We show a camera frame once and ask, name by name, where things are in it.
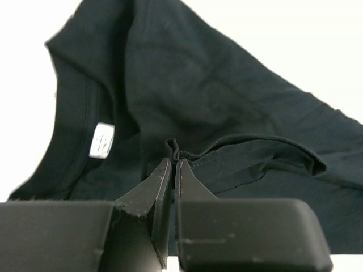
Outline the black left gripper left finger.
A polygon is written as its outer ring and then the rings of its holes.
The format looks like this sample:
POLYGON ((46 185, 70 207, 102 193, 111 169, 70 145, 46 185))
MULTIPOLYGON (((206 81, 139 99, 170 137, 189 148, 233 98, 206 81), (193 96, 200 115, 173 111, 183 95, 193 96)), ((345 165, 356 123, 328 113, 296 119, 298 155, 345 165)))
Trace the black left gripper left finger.
POLYGON ((116 201, 1 204, 2 271, 162 271, 172 164, 116 201))

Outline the black t shirt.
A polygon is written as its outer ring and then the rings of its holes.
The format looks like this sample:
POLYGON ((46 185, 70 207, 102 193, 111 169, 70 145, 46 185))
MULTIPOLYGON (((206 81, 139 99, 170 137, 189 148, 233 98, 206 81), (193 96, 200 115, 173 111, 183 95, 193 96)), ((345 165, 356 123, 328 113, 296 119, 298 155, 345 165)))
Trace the black t shirt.
POLYGON ((181 1, 83 1, 46 44, 56 121, 11 200, 114 201, 188 161, 220 198, 297 198, 333 254, 362 253, 362 125, 181 1))

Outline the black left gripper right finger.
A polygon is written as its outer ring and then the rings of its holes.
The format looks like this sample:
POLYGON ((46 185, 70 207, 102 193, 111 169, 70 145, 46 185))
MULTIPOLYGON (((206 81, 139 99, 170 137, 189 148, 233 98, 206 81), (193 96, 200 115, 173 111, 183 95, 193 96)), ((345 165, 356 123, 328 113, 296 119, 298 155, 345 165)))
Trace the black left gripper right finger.
POLYGON ((182 271, 331 271, 313 210, 298 199, 219 199, 178 162, 176 243, 182 271))

